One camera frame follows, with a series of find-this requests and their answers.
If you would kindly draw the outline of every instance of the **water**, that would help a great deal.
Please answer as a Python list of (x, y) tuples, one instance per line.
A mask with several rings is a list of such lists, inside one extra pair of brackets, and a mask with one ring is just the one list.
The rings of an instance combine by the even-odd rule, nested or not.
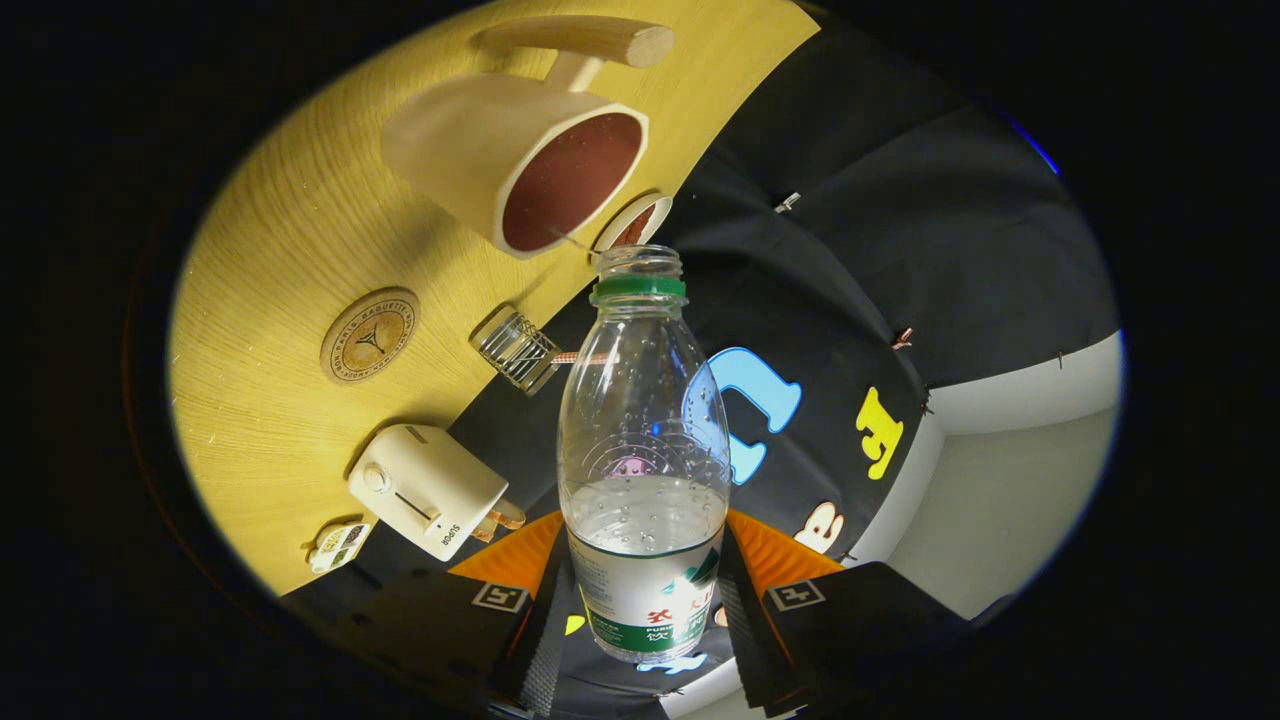
[(579, 488), (568, 507), (575, 534), (600, 550), (649, 556), (694, 547), (724, 523), (724, 500), (701, 483), (667, 475), (631, 480), (609, 477)]

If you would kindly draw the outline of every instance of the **clear plastic bottle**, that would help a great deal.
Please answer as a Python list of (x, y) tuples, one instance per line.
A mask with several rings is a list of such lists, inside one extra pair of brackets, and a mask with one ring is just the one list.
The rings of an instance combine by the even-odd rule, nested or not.
[(607, 250), (599, 316), (561, 404), (559, 497), (595, 642), (626, 662), (690, 652), (707, 625), (728, 511), (728, 429), (681, 316), (680, 255)]

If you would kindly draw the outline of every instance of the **wood grain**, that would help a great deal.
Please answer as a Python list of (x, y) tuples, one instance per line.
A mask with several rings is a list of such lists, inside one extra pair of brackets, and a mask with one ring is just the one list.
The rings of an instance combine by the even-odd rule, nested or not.
[[(632, 199), (673, 195), (742, 100), (817, 31), (785, 0), (495, 3), (367, 60), (248, 151), (182, 270), (168, 382), (209, 512), (275, 593), (315, 578), (300, 544), (323, 525), (348, 514), (372, 519), (343, 473), (375, 427), (447, 428), (493, 378), (467, 343), (476, 323), (511, 302), (543, 324), (593, 278), (570, 245), (527, 261), (502, 254), (379, 156), (383, 123), (431, 83), (472, 70), (544, 77), (556, 51), (493, 50), (475, 36), (548, 14), (634, 18), (676, 35), (659, 64), (608, 64), (591, 86), (646, 113), (652, 142), (612, 208), (579, 233), (588, 246)], [(419, 297), (412, 341), (366, 382), (330, 382), (316, 363), (326, 329), (353, 300), (388, 286)]]

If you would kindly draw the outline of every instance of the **white charger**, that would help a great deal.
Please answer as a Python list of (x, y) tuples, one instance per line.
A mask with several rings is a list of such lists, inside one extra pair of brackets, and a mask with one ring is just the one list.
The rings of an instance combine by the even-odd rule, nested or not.
[(431, 425), (383, 428), (347, 477), (347, 489), (372, 514), (438, 560), (449, 560), (467, 536), (493, 539), (525, 514), (502, 500), (507, 480), (449, 433)]

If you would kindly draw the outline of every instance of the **white wall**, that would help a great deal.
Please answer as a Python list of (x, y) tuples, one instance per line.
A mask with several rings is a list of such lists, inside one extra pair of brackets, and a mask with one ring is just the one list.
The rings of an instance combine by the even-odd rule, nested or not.
[(1116, 409), (1039, 428), (951, 436), (888, 565), (965, 619), (1018, 592), (1097, 484)]
[(1057, 360), (931, 392), (929, 409), (948, 436), (1052, 425), (1101, 413), (1120, 401), (1120, 331)]

